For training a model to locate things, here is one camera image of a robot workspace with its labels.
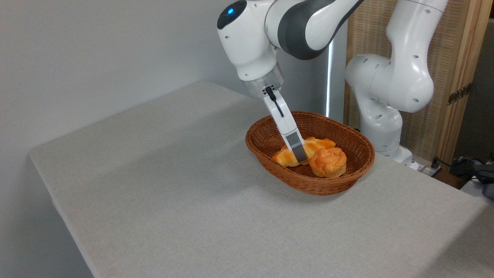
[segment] brown woven basket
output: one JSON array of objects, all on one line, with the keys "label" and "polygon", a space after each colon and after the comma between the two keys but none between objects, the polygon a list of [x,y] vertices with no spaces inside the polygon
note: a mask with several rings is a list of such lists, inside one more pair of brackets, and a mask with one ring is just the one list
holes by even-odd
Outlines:
[{"label": "brown woven basket", "polygon": [[336,142],[347,157],[346,173],[338,178],[319,178],[309,165],[282,167],[271,160],[285,142],[281,137],[273,117],[267,116],[255,122],[247,131],[247,147],[257,156],[266,170],[289,186],[312,195],[340,193],[365,174],[375,159],[374,147],[360,132],[340,124],[323,115],[311,112],[292,112],[293,118],[304,139],[314,136],[329,138]]}]

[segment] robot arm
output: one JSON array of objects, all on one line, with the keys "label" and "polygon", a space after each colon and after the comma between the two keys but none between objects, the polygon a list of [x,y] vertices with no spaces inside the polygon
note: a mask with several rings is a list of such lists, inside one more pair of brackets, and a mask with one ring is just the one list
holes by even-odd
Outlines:
[{"label": "robot arm", "polygon": [[263,98],[286,145],[299,162],[303,139],[280,94],[281,48],[298,59],[319,56],[363,0],[239,0],[217,22],[225,52],[252,97]]},{"label": "robot arm", "polygon": [[427,53],[448,0],[398,0],[386,28],[391,59],[357,55],[348,63],[346,80],[361,114],[360,130],[375,150],[410,165],[412,154],[400,145],[399,111],[417,112],[431,100],[434,84]]}]

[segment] black cable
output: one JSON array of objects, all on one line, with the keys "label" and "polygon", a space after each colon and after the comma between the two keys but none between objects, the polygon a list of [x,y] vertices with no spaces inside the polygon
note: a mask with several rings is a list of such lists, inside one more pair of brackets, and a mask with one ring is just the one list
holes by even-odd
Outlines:
[{"label": "black cable", "polygon": [[465,174],[470,175],[470,176],[476,176],[478,178],[486,179],[486,180],[492,181],[494,183],[494,179],[492,177],[487,177],[487,176],[484,176],[484,175],[479,175],[478,173],[472,173],[470,171],[466,171],[466,170],[457,168],[457,167],[455,167],[455,166],[453,166],[451,164],[448,164],[448,163],[442,161],[438,157],[434,157],[434,159],[432,160],[432,164],[434,164],[434,160],[436,160],[436,163],[437,163],[437,161],[439,161],[441,164],[444,164],[444,165],[448,166],[449,168],[454,169],[454,170],[456,170],[458,172],[462,172],[462,173],[465,173]]}]

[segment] table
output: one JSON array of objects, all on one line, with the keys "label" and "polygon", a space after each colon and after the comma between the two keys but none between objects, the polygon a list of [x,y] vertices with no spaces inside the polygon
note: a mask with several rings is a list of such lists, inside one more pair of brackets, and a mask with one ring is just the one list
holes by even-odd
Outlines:
[{"label": "table", "polygon": [[259,99],[200,82],[30,152],[96,278],[494,277],[494,207],[377,156],[299,192],[245,146]]}]

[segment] bread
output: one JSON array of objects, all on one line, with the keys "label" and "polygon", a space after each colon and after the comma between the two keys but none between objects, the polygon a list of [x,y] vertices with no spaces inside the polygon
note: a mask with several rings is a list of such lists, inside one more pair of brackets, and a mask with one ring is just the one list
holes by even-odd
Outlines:
[{"label": "bread", "polygon": [[316,139],[315,137],[309,137],[304,140],[304,150],[307,155],[307,159],[299,163],[293,151],[288,150],[285,145],[280,151],[273,155],[272,159],[274,162],[280,164],[283,167],[294,167],[300,164],[309,164],[310,159],[314,156],[314,153],[321,148],[327,149],[336,146],[336,143],[329,139]]},{"label": "bread", "polygon": [[336,178],[346,172],[346,155],[340,148],[319,149],[309,163],[318,177]]}]

